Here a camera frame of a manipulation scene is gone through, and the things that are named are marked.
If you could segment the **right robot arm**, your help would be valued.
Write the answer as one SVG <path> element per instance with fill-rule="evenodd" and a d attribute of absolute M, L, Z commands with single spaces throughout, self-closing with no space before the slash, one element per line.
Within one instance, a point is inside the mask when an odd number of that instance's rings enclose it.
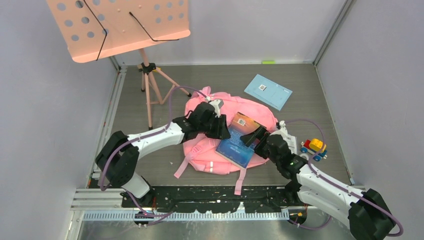
<path fill-rule="evenodd" d="M 291 205 L 312 205 L 343 223 L 357 240 L 383 240 L 392 236 L 391 230 L 403 227 L 391 214 L 383 197 L 375 190 L 362 191 L 345 185 L 314 167 L 308 160 L 293 153 L 283 129 L 273 133 L 260 126 L 242 135 L 247 146 L 254 145 L 258 156 L 273 162 L 290 182 L 285 198 Z"/>

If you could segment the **blue orange paperback book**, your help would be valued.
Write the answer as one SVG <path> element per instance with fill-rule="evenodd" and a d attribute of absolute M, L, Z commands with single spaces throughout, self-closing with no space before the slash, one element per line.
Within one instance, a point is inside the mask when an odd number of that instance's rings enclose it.
<path fill-rule="evenodd" d="M 248 137 L 249 146 L 242 141 L 241 137 L 256 131 L 261 124 L 252 118 L 237 112 L 229 126 L 230 138 L 220 141 L 215 152 L 224 159 L 239 168 L 246 169 L 254 155 L 254 148 L 259 142 L 256 138 Z"/>

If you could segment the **pink music stand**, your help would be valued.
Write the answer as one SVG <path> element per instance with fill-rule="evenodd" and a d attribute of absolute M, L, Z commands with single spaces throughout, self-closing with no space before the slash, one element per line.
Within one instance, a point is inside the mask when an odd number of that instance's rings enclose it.
<path fill-rule="evenodd" d="M 161 96 L 154 72 L 174 89 L 172 78 L 149 62 L 145 48 L 178 41 L 190 35 L 187 0 L 49 0 L 47 5 L 76 63 L 87 63 L 139 51 L 143 72 L 141 89 L 146 93 L 148 127 L 153 128 L 150 88 L 158 104 Z"/>

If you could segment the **light blue thin notebook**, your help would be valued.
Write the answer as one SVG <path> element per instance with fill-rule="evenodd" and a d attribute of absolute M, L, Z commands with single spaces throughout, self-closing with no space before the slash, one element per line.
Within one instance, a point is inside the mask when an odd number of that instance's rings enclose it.
<path fill-rule="evenodd" d="M 257 74 L 244 92 L 280 111 L 293 91 Z"/>

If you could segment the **colourful toy train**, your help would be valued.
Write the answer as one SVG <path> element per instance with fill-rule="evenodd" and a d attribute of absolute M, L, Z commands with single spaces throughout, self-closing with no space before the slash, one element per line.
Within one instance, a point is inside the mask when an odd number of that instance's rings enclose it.
<path fill-rule="evenodd" d="M 304 154 L 309 153 L 311 155 L 317 153 L 317 155 L 313 157 L 316 162 L 328 157 L 327 145 L 317 138 L 313 138 L 312 140 L 307 139 L 306 141 L 301 142 L 300 151 Z"/>

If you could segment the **green tape strip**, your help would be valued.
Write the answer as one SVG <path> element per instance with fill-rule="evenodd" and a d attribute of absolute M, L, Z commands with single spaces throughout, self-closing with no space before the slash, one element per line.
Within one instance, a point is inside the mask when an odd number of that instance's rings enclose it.
<path fill-rule="evenodd" d="M 274 60 L 263 60 L 261 64 L 263 65 L 274 65 L 276 62 Z"/>

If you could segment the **pink student backpack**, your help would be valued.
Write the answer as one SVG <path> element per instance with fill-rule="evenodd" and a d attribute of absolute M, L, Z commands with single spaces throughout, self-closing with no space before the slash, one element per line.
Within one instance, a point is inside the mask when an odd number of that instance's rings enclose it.
<path fill-rule="evenodd" d="M 194 110 L 206 97 L 223 100 L 224 105 L 221 107 L 220 112 L 226 115 L 228 128 L 235 114 L 240 112 L 271 132 L 277 130 L 277 118 L 268 107 L 239 96 L 232 96 L 227 92 L 212 93 L 210 86 L 203 87 L 199 93 L 195 92 L 193 97 L 185 104 L 184 112 L 188 113 Z M 174 173 L 174 176 L 179 178 L 188 165 L 191 165 L 196 171 L 217 175 L 227 175 L 231 172 L 239 171 L 240 174 L 235 184 L 234 194 L 241 195 L 247 169 L 260 166 L 266 163 L 267 159 L 254 153 L 247 168 L 239 168 L 215 152 L 220 142 L 221 140 L 219 139 L 208 138 L 203 133 L 200 133 L 196 138 L 183 143 L 184 160 Z"/>

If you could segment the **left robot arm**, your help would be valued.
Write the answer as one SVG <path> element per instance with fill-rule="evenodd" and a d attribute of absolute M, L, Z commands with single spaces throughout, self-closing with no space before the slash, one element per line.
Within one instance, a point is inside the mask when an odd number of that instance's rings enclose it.
<path fill-rule="evenodd" d="M 203 101 L 188 115 L 143 133 L 114 132 L 95 158 L 101 169 L 101 190 L 107 189 L 105 180 L 108 180 L 112 187 L 126 190 L 141 207 L 148 207 L 154 197 L 150 184 L 135 172 L 138 160 L 165 147 L 193 140 L 199 134 L 210 139 L 229 139 L 227 118 L 220 112 L 223 104 L 221 99 Z"/>

